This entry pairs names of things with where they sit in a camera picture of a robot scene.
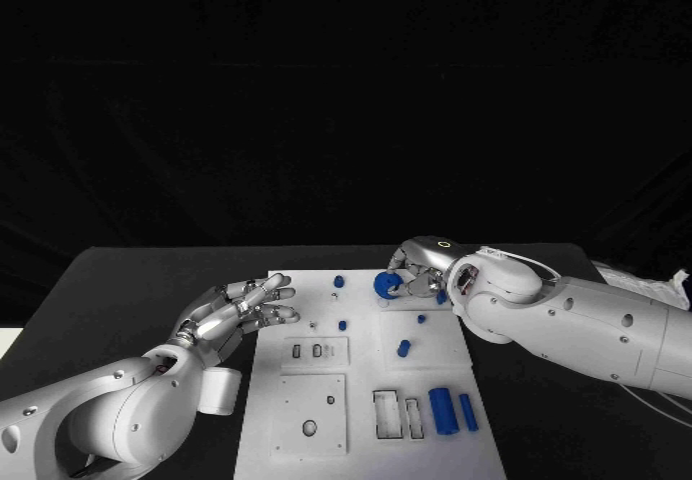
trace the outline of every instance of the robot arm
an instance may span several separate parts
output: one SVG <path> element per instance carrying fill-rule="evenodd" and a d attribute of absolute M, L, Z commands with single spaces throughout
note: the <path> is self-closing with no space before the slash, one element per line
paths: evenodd
<path fill-rule="evenodd" d="M 421 252 L 433 250 L 427 258 L 439 262 L 423 265 L 443 272 L 436 278 L 453 311 L 478 336 L 495 343 L 517 341 L 534 355 L 594 378 L 692 399 L 690 312 L 596 282 L 571 277 L 543 280 L 512 254 L 488 247 L 440 261 L 442 248 L 460 251 L 462 246 L 436 237 L 403 244 L 391 269 L 381 274 L 390 278 L 391 297 L 398 291 L 419 292 L 413 287 L 419 277 L 407 286 L 394 268 L 407 265 L 410 251 L 416 260 L 409 261 L 416 263 Z"/>
<path fill-rule="evenodd" d="M 0 402 L 0 479 L 142 478 L 181 447 L 197 412 L 231 415 L 240 372 L 217 365 L 243 334 L 300 320 L 267 302 L 293 297 L 290 277 L 212 288 L 184 311 L 169 341 L 130 358 Z M 68 472 L 57 435 L 90 455 Z"/>

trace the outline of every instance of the blue object in hand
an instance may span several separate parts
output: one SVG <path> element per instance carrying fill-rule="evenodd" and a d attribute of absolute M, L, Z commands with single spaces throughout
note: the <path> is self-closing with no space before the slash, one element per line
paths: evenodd
<path fill-rule="evenodd" d="M 403 340 L 400 344 L 400 348 L 397 350 L 397 354 L 400 357 L 406 357 L 409 355 L 409 349 L 411 348 L 411 342 L 409 340 Z"/>
<path fill-rule="evenodd" d="M 436 429 L 439 435 L 453 435 L 459 432 L 458 416 L 449 388 L 434 388 L 429 392 L 433 416 L 436 417 Z"/>
<path fill-rule="evenodd" d="M 390 287 L 398 287 L 404 283 L 404 279 L 397 273 L 387 273 L 383 272 L 378 274 L 375 277 L 375 291 L 378 292 L 378 295 L 383 298 L 387 298 L 388 300 L 394 300 L 397 297 L 393 297 L 390 295 Z"/>
<path fill-rule="evenodd" d="M 462 410 L 465 411 L 469 431 L 475 432 L 479 429 L 479 425 L 476 423 L 476 416 L 473 415 L 472 401 L 469 400 L 469 395 L 466 393 L 459 396 L 459 401 L 462 402 Z"/>

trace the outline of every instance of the cable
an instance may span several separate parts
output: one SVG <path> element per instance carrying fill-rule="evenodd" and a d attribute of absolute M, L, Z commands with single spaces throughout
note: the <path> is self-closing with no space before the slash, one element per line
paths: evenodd
<path fill-rule="evenodd" d="M 671 395 L 668 393 L 659 392 L 659 395 L 678 407 L 681 407 L 688 413 L 692 413 L 692 409 L 690 409 L 678 400 L 671 398 Z"/>
<path fill-rule="evenodd" d="M 619 385 L 628 390 L 628 393 L 652 409 L 656 410 L 665 417 L 668 417 L 671 420 L 677 421 L 687 427 L 692 428 L 692 424 L 688 422 L 684 422 L 681 419 L 675 418 L 671 414 L 668 414 L 664 410 L 656 408 L 622 383 Z"/>
<path fill-rule="evenodd" d="M 515 253 L 509 253 L 505 250 L 499 250 L 498 248 L 491 248 L 491 247 L 482 247 L 481 252 L 482 253 L 489 253 L 489 254 L 501 253 L 501 254 L 507 255 L 508 257 L 514 257 L 514 258 L 518 258 L 520 260 L 524 260 L 530 263 L 534 263 L 534 265 L 538 265 L 540 267 L 545 268 L 545 270 L 550 273 L 553 273 L 553 275 L 556 276 L 556 278 L 553 278 L 550 280 L 551 282 L 554 282 L 560 278 L 563 278 L 563 275 L 560 275 L 560 273 L 548 265 L 544 265 L 541 262 L 537 262 L 537 260 L 534 260 L 531 258 L 522 257 L 521 255 L 517 255 Z"/>

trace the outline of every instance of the white cylinder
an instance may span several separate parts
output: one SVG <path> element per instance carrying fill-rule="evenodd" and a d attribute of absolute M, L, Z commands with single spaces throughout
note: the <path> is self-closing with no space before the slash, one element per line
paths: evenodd
<path fill-rule="evenodd" d="M 211 415 L 231 415 L 241 386 L 243 373 L 230 368 L 210 367 L 202 375 L 202 393 L 198 411 Z"/>

